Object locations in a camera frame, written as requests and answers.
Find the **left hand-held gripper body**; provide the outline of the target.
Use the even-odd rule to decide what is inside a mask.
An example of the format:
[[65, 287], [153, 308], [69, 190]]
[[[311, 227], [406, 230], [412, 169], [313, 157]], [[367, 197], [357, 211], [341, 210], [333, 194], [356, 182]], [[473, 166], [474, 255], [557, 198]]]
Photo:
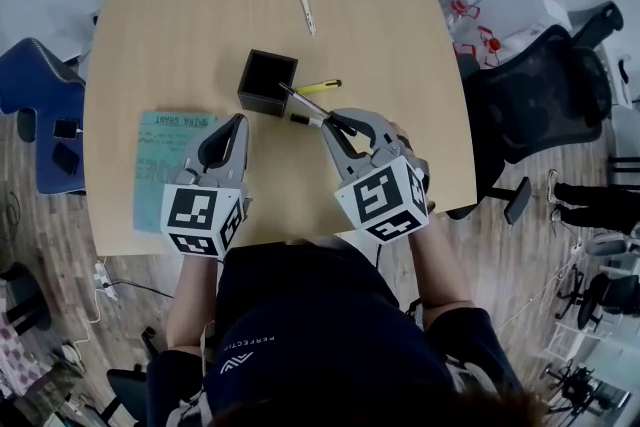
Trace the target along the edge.
[[182, 254], [223, 258], [246, 219], [245, 166], [187, 164], [164, 187], [161, 233]]

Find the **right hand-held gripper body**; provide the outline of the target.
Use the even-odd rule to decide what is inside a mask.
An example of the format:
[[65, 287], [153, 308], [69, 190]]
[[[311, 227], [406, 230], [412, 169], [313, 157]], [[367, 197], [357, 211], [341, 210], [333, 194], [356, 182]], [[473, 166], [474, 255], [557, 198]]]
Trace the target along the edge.
[[370, 155], [357, 176], [344, 179], [334, 196], [354, 229], [387, 244], [429, 224], [429, 182], [395, 137]]

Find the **person's right hand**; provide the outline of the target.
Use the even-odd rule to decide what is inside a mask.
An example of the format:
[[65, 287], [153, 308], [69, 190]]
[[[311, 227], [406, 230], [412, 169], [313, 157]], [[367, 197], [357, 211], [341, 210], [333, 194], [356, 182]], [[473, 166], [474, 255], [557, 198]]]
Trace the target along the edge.
[[404, 156], [407, 158], [407, 160], [410, 163], [410, 165], [414, 169], [420, 169], [422, 171], [422, 173], [424, 174], [424, 177], [428, 178], [430, 176], [429, 165], [428, 165], [426, 160], [418, 157], [415, 154], [415, 152], [414, 152], [414, 150], [413, 150], [413, 148], [411, 146], [411, 143], [409, 141], [408, 133], [403, 128], [401, 128], [399, 125], [397, 125], [395, 123], [393, 123], [392, 126], [394, 127], [394, 130], [396, 131], [397, 138], [404, 145]]

